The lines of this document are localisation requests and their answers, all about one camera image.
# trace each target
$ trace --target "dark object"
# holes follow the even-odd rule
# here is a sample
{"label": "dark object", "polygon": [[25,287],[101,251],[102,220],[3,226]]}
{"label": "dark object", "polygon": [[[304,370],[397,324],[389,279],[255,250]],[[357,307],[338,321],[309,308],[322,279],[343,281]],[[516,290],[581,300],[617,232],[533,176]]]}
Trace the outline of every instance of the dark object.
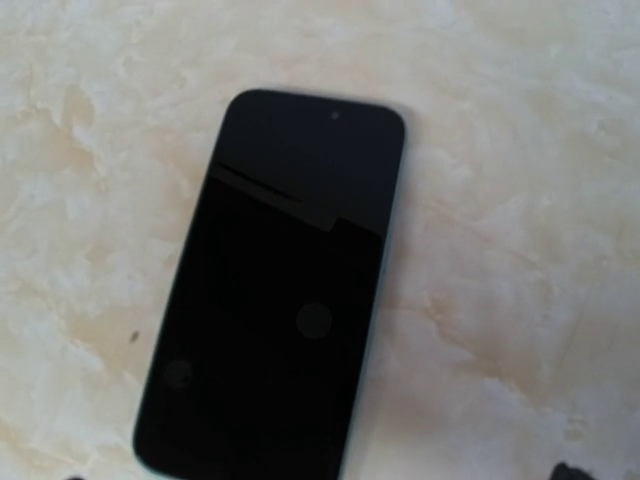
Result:
{"label": "dark object", "polygon": [[553,469],[550,480],[595,480],[595,478],[579,468],[572,468],[566,463],[559,463]]}
{"label": "dark object", "polygon": [[338,477],[403,142],[385,107],[232,102],[147,380],[142,462],[189,480]]}

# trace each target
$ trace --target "phone screen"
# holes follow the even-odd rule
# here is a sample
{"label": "phone screen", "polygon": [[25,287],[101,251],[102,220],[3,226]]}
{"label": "phone screen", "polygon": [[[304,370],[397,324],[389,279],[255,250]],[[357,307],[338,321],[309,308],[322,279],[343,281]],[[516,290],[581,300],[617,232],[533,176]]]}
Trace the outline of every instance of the phone screen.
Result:
{"label": "phone screen", "polygon": [[404,143],[386,107],[231,103],[134,449],[189,480],[338,478]]}

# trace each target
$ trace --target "marble surface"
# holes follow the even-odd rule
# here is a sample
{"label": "marble surface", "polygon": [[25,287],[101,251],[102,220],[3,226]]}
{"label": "marble surface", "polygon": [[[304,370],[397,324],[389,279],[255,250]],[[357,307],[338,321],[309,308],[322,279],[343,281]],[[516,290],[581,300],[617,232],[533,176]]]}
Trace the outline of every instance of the marble surface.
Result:
{"label": "marble surface", "polygon": [[347,479],[640,479],[636,0],[4,0],[0,478],[149,479],[142,384],[224,109],[403,105]]}

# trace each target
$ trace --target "white marble countertop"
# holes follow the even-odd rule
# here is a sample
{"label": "white marble countertop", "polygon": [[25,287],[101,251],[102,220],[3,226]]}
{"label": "white marble countertop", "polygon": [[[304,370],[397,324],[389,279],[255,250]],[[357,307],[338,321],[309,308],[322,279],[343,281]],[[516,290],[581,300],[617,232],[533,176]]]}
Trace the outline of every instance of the white marble countertop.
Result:
{"label": "white marble countertop", "polygon": [[404,105],[348,479],[640,479],[637,0],[4,0],[0,478],[139,480],[131,433],[224,109]]}

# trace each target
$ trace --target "black smartphone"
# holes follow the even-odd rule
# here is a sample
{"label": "black smartphone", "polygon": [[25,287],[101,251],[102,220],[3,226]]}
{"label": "black smartphone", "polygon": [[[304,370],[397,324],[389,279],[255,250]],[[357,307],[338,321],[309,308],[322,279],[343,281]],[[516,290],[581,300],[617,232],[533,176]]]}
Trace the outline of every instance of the black smartphone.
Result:
{"label": "black smartphone", "polygon": [[377,105],[266,90],[229,106],[134,450],[188,480],[334,480],[405,128]]}

